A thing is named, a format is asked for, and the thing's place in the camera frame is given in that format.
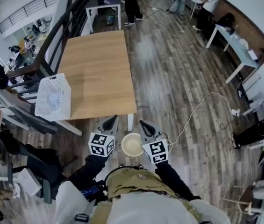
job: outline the white desk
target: white desk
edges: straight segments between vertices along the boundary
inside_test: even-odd
[[[225,83],[229,83],[232,80],[232,78],[234,78],[245,65],[254,67],[256,69],[259,68],[259,64],[257,64],[255,61],[251,59],[247,50],[242,44],[240,44],[239,40],[231,37],[229,32],[227,32],[222,26],[216,25],[211,35],[211,38],[207,43],[207,46],[206,46],[207,49],[210,47],[217,31],[219,31],[223,35],[223,37],[226,39],[226,41],[228,42],[224,51],[226,51],[229,48],[229,46],[231,46],[241,60],[241,64],[237,67],[234,73],[232,73],[231,76],[225,81]]]
[[[192,6],[191,6],[191,10],[190,10],[190,13],[191,13],[191,17],[190,17],[190,19],[192,19],[192,17],[193,17],[193,13],[194,13],[194,11],[195,11],[195,9],[201,9],[199,6],[198,6],[198,4],[201,4],[202,3],[202,1],[201,0],[190,0],[191,2],[192,2]]]
[[[93,33],[93,25],[92,25],[91,19],[90,19],[90,10],[98,9],[98,8],[105,8],[105,7],[117,7],[118,29],[121,30],[121,0],[106,0],[106,1],[109,1],[110,4],[99,5],[98,0],[89,0],[85,6],[89,28],[90,28],[90,31],[92,33]]]

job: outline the metal railing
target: metal railing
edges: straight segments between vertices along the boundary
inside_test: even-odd
[[[15,11],[9,17],[7,17],[3,22],[0,23],[0,32],[3,33],[10,27],[14,26],[20,20],[31,16],[33,13],[43,9],[45,7],[50,7],[57,3],[58,0],[33,0],[32,2],[21,7],[19,10]]]
[[[31,73],[37,74],[39,78],[56,74],[68,39],[80,36],[85,26],[87,21],[85,5],[88,1],[89,0],[76,0],[71,4],[47,36],[33,64],[7,73],[8,78],[10,79]],[[52,55],[46,59],[45,56],[49,47],[53,49],[53,52]],[[55,67],[54,70],[51,68],[53,62]]]

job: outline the wooden floor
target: wooden floor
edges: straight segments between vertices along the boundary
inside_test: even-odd
[[[231,61],[222,48],[205,48],[206,42],[192,29],[195,18],[189,19],[188,10],[185,16],[179,16],[151,9],[160,7],[165,10],[170,3],[170,0],[141,0],[144,20],[124,27],[124,31],[138,110],[133,131],[137,132],[139,120],[149,120],[159,124],[168,138],[175,141],[192,110],[211,91],[222,94],[230,108],[244,111],[248,105],[235,92],[239,82],[236,78],[225,84],[234,70]],[[104,20],[104,16],[96,19],[95,32],[115,29],[106,27]],[[24,143],[57,149],[62,163],[78,155],[78,160],[65,171],[66,175],[70,175],[83,165],[84,158],[89,155],[88,137],[97,121],[86,119],[73,122],[83,131],[82,137],[61,127],[52,136],[9,126],[16,138]],[[227,129],[221,130],[229,122]],[[222,208],[229,214],[232,223],[245,223],[246,217],[241,219],[240,214],[230,212],[228,208],[233,206],[228,206],[222,198],[236,198],[240,193],[233,186],[251,184],[260,178],[261,170],[257,166],[260,151],[247,148],[233,150],[229,138],[233,131],[243,131],[254,122],[253,117],[249,117],[249,120],[232,117],[225,101],[212,94],[196,110],[170,153],[171,164],[193,193]],[[142,163],[153,170],[154,167],[144,156],[129,158],[122,152],[120,141],[126,134],[126,117],[120,116],[119,144],[100,178],[119,164]],[[18,158],[18,163],[23,162],[23,159]],[[5,215],[2,223],[52,223],[54,203],[47,205],[37,197],[29,197],[24,193],[21,195],[18,200],[0,203]]]

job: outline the white basket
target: white basket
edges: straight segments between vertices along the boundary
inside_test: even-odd
[[[53,105],[52,96],[58,105]],[[35,115],[48,121],[65,120],[71,117],[71,87],[64,73],[41,79],[36,100]]]

